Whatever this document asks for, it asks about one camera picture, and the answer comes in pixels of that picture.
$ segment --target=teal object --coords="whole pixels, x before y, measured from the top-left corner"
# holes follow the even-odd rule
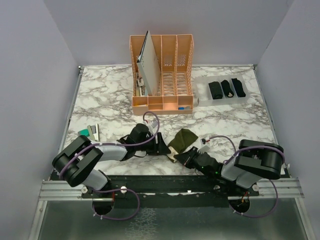
[[[80,135],[84,135],[86,137],[90,136],[88,129],[83,129],[81,131],[78,131],[78,136],[80,136]]]

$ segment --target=marble tabletop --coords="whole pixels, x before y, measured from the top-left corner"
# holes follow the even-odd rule
[[[182,128],[189,129],[199,138],[214,135],[230,137],[236,147],[242,139],[274,143],[272,127],[254,70],[244,67],[194,66],[192,80],[204,76],[241,74],[250,92],[246,104],[194,107],[192,114],[160,115],[160,132],[168,143]],[[86,66],[83,71],[65,146],[88,125],[99,124],[100,140],[114,142],[129,134],[142,122],[142,116],[133,115],[133,77],[130,65]],[[198,139],[194,146],[200,146]],[[233,154],[227,139],[211,141],[208,151],[222,162]],[[194,170],[172,163],[167,156],[133,157],[127,161],[99,162],[95,169],[109,175],[194,175]]]

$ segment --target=gray wall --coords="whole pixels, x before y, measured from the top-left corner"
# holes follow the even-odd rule
[[[77,81],[77,63],[42,0],[0,8],[0,238],[27,239]]]
[[[129,35],[193,34],[194,64],[257,64],[293,0],[44,0],[80,65],[130,64]]]
[[[258,64],[257,76],[320,239],[319,10],[319,0],[293,2]]]

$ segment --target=dark green cloth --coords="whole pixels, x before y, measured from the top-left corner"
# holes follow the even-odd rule
[[[192,131],[182,128],[169,143],[168,147],[173,147],[178,154],[181,154],[197,139],[198,136]]]

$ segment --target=notebook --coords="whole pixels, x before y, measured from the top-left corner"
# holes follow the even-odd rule
[[[161,77],[161,70],[149,31],[146,32],[136,64],[148,94],[150,96],[156,96]]]

